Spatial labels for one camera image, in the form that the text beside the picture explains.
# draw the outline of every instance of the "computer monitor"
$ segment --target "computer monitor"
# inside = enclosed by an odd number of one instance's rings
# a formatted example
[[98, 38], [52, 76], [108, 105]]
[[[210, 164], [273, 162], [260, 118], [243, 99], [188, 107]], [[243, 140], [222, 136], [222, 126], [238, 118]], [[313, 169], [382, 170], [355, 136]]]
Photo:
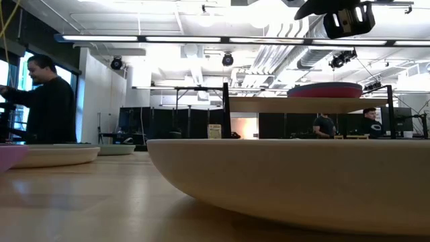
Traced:
[[[410, 108], [394, 108], [394, 120], [396, 122], [396, 131], [413, 131], [412, 118], [404, 118], [412, 116]], [[385, 131], [390, 131], [390, 115], [387, 107], [381, 108], [382, 126]]]

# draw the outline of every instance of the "white ceiling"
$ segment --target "white ceiling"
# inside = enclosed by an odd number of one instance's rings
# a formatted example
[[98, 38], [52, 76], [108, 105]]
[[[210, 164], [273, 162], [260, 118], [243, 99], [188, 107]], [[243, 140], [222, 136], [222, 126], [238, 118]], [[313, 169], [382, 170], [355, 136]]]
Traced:
[[[159, 1], [123, 0], [129, 3], [104, 3], [78, 0], [27, 0], [22, 6], [64, 34], [143, 34], [143, 35], [191, 35], [191, 36], [263, 36], [268, 28], [255, 28], [261, 22], [292, 22], [297, 9], [286, 7], [280, 0], [272, 5], [260, 4], [257, 9], [230, 7], [229, 0], [216, 1]], [[362, 38], [428, 38], [430, 37], [430, 8], [426, 0], [415, 0], [412, 13], [404, 14], [405, 7], [374, 7], [376, 26]], [[209, 16], [200, 15], [205, 3]], [[201, 22], [213, 24], [202, 26]], [[154, 78], [180, 79], [190, 75], [190, 63], [180, 58], [179, 45], [106, 44], [100, 48], [144, 48], [147, 60], [154, 69]], [[203, 75], [230, 76], [232, 68], [252, 65], [260, 46], [206, 45], [205, 49], [232, 52], [233, 67], [221, 65], [221, 57], [206, 59], [198, 63]], [[406, 62], [430, 59], [430, 48], [357, 48], [358, 57], [373, 75]], [[304, 77], [312, 82], [349, 81], [359, 82], [371, 77], [357, 61], [348, 63], [333, 72], [327, 59], [320, 61], [315, 69]]]

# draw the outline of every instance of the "desk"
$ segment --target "desk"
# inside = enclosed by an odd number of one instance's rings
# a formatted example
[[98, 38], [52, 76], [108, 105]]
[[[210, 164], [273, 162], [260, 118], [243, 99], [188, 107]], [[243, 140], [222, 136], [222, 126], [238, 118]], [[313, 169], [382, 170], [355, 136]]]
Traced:
[[430, 237], [293, 229], [197, 202], [170, 185], [147, 153], [0, 175], [4, 242], [423, 242]]

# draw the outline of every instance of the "ceiling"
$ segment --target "ceiling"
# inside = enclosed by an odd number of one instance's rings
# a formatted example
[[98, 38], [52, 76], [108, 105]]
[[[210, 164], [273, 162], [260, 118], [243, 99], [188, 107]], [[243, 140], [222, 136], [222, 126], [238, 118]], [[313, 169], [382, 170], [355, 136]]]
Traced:
[[[405, 14], [407, 7], [374, 6], [376, 26], [358, 38], [428, 38], [430, 37], [430, 4], [426, 0], [415, 0], [413, 11]], [[288, 30], [288, 37], [303, 37], [316, 17], [303, 22], [294, 22], [297, 8], [287, 7], [281, 0], [260, 0], [247, 7], [231, 6], [230, 0], [27, 0], [21, 2], [24, 9], [63, 34], [99, 35], [190, 35], [190, 36], [280, 36]], [[202, 13], [205, 4], [207, 13]], [[327, 52], [309, 71], [297, 71], [286, 65], [296, 50], [258, 45], [204, 45], [204, 50], [219, 50], [219, 54], [204, 55], [197, 61], [181, 58], [181, 45], [177, 44], [99, 44], [92, 49], [94, 55], [112, 59], [110, 51], [125, 48], [145, 49], [153, 69], [153, 80], [166, 82], [192, 76], [191, 70], [199, 69], [203, 76], [231, 77], [239, 69], [257, 70], [260, 55], [270, 53], [264, 65], [277, 67], [275, 81], [281, 88], [297, 83], [323, 81], [347, 81], [366, 83], [372, 75], [386, 83], [396, 83], [397, 74], [415, 62], [430, 60], [430, 48], [357, 48], [358, 60], [333, 71], [329, 61], [339, 51]], [[234, 64], [223, 67], [224, 52], [231, 52]], [[137, 56], [124, 57], [133, 65]], [[244, 81], [250, 87], [261, 85], [266, 78], [248, 76]]]

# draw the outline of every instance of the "person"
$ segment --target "person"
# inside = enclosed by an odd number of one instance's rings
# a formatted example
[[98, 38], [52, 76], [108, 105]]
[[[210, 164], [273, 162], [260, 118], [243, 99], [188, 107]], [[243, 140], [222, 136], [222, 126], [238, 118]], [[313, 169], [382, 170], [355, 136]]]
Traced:
[[30, 108], [27, 133], [37, 144], [75, 143], [75, 94], [71, 86], [56, 74], [48, 56], [37, 54], [28, 59], [29, 76], [35, 90], [21, 91], [0, 86], [0, 95], [13, 104]]
[[321, 114], [316, 118], [314, 121], [314, 133], [319, 138], [334, 138], [336, 127], [328, 114]]
[[382, 124], [376, 121], [376, 109], [366, 108], [363, 110], [363, 121], [361, 122], [361, 133], [368, 134], [369, 138], [379, 138], [384, 135]]

